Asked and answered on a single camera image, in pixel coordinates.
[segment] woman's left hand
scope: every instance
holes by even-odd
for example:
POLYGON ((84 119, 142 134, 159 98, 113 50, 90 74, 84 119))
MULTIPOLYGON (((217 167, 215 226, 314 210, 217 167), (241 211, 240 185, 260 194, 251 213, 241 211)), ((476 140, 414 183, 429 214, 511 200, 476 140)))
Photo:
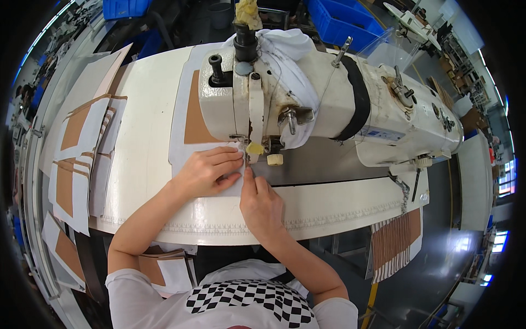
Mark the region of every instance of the woman's left hand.
POLYGON ((243 165, 243 152, 229 146, 194 152, 170 182, 187 198, 211 196, 231 187, 241 177, 231 173, 243 165))

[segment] yellow knob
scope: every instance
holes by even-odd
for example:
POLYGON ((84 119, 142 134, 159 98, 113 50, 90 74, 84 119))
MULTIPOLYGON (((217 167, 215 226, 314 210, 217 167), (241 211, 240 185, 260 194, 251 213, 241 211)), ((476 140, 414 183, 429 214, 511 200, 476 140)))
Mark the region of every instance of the yellow knob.
POLYGON ((280 166, 283 164, 282 154, 269 154, 267 155, 267 164, 269 166, 280 166))

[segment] window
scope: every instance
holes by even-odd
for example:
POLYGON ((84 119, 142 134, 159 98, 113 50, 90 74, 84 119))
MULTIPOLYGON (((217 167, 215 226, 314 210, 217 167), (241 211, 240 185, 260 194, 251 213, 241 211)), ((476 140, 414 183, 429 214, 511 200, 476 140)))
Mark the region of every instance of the window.
POLYGON ((504 244, 506 243, 507 237, 508 237, 508 231, 497 232, 495 241, 493 242, 493 250, 491 252, 492 253, 502 252, 502 250, 504 249, 504 244))
POLYGON ((499 178, 499 197, 515 193, 515 179, 517 178, 517 173, 515 172, 516 167, 517 159, 513 159, 504 164, 506 174, 504 177, 499 178))

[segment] woman's right hand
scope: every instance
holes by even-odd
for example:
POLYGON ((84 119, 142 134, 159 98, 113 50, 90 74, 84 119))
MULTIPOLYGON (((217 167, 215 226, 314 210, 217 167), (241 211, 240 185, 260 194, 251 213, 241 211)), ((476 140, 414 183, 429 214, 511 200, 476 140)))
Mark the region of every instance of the woman's right hand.
POLYGON ((252 176, 252 169, 245 169, 239 208, 248 229, 263 246, 283 233, 281 221, 283 200, 263 177, 252 176))

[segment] white table surface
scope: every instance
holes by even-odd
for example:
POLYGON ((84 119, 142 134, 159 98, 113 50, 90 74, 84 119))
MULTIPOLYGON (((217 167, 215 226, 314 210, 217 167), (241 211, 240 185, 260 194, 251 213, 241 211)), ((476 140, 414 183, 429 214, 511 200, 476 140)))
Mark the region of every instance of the white table surface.
MULTIPOLYGON (((91 218, 91 228, 115 233, 121 223, 171 179, 170 130, 179 77, 190 50, 188 47, 160 53, 120 69, 123 76, 115 94, 128 96, 128 102, 115 144, 104 215, 91 218)), ((411 192, 415 176, 409 173, 402 178, 411 192)), ((419 198, 421 194, 429 195, 428 189, 424 171, 420 175, 418 197, 414 203, 409 200, 408 211, 429 203, 429 198, 419 198)), ((389 178, 279 187, 276 191, 285 199, 285 221, 289 219, 289 230, 297 239, 353 230, 398 216, 400 207, 394 203, 402 199, 401 189, 389 178), (324 226, 327 218, 337 218, 341 223, 324 226), (295 220, 306 220, 307 224, 295 220)), ((187 203, 156 241, 257 244, 244 225, 238 197, 205 197, 187 203)))

